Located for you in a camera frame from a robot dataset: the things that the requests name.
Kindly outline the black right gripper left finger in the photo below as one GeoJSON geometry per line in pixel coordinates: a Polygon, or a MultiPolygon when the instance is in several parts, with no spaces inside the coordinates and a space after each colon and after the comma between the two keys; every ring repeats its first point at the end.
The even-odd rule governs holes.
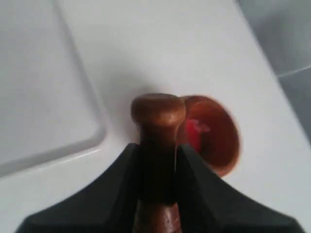
{"type": "Polygon", "coordinates": [[[138,145],[69,198],[26,217],[18,233],[131,233],[138,201],[138,145]]]}

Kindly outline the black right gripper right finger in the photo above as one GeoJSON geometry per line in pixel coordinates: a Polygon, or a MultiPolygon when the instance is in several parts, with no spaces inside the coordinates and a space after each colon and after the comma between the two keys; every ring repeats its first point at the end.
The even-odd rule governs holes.
{"type": "Polygon", "coordinates": [[[291,216],[268,208],[218,177],[188,145],[177,149],[175,188],[185,233],[302,233],[291,216]]]}

